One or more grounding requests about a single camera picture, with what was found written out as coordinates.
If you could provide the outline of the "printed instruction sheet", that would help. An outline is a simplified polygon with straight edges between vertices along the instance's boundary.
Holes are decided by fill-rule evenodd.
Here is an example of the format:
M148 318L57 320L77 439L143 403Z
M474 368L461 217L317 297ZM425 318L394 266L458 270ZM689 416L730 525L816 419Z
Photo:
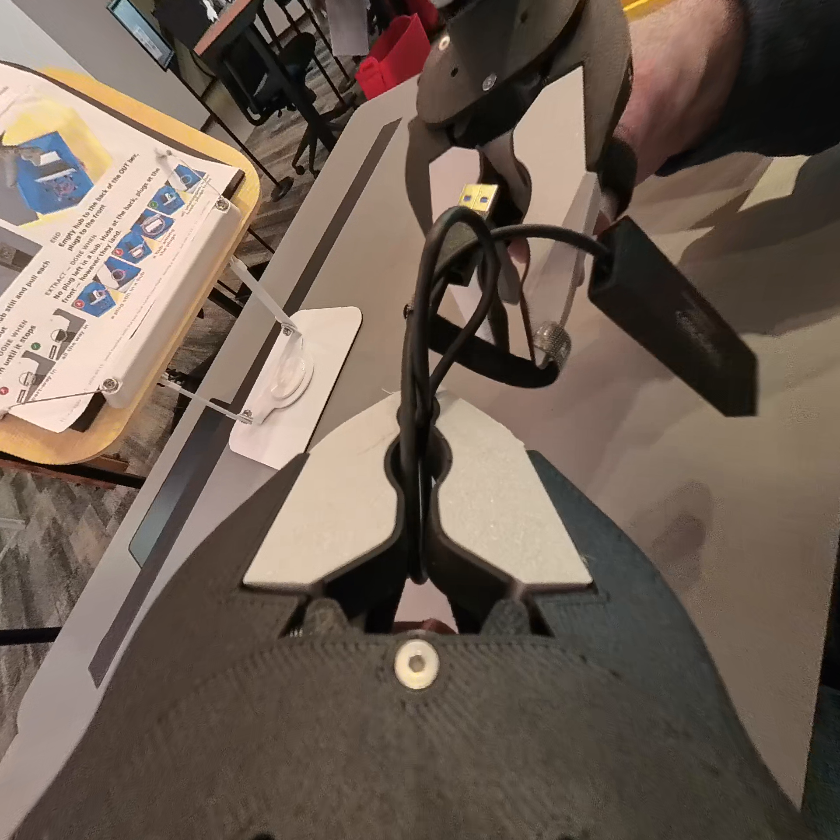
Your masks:
M233 239L244 173L2 64L2 415L126 407Z

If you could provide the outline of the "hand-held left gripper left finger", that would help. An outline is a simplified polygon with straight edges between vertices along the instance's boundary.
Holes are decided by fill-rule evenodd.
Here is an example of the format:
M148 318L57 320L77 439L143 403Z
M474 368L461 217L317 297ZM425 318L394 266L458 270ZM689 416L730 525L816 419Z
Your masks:
M390 394L319 441L244 576L258 590L303 592L393 534L397 490L385 457L399 431Z

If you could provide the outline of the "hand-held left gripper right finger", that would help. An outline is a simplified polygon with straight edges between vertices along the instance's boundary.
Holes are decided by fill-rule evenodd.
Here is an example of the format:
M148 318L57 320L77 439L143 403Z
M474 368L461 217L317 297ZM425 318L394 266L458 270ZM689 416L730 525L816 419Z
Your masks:
M452 601L583 590L593 578L524 443L452 394L438 396L440 475L428 575Z

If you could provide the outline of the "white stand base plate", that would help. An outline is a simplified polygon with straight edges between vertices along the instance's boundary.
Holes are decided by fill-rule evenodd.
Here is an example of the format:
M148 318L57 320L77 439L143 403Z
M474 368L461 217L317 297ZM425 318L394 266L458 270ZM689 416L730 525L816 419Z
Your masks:
M230 433L234 454L280 469L308 448L362 321L359 308L325 308L280 325Z

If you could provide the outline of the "red plastic tub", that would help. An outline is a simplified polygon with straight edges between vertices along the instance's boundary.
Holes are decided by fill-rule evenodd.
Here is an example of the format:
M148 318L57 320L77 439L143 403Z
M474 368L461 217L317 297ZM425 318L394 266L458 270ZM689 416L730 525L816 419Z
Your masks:
M430 51L423 21L417 14L394 18L355 73L365 99L377 98L421 73Z

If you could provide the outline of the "person's right hand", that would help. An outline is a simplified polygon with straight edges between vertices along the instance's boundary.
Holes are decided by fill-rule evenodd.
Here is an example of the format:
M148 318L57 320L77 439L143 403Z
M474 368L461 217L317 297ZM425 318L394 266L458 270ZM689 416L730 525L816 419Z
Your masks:
M734 1L669 2L629 33L633 85L615 136L633 151L640 184L718 123L741 66L744 12Z

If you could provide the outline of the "person's right forearm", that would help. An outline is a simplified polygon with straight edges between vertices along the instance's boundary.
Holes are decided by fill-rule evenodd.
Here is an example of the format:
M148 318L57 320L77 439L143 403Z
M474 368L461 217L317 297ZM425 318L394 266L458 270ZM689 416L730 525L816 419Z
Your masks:
M745 1L738 74L717 123L657 170L728 154L822 153L839 141L839 2Z

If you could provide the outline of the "black office chair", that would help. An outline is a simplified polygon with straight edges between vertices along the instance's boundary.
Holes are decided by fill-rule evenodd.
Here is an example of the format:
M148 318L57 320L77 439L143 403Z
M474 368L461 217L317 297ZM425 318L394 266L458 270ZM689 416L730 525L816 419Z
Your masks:
M258 128L283 111L300 113L307 128L291 165L302 175L305 169L299 160L303 151L308 150L308 170L313 177L320 174L316 167L318 145L330 150L335 143L331 125L316 110L317 97L306 82L315 50L314 37L304 33L276 52L253 28L202 54L202 61L222 82L252 126Z

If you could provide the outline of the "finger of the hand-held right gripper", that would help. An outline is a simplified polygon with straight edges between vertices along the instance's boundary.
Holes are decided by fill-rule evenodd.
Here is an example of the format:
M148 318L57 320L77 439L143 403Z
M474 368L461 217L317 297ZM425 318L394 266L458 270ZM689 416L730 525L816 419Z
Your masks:
M595 174L572 175L532 185L529 222L568 228L592 236L601 208ZM588 255L543 238L529 241L529 319L534 360L564 366L571 352L566 323L574 295L586 278Z

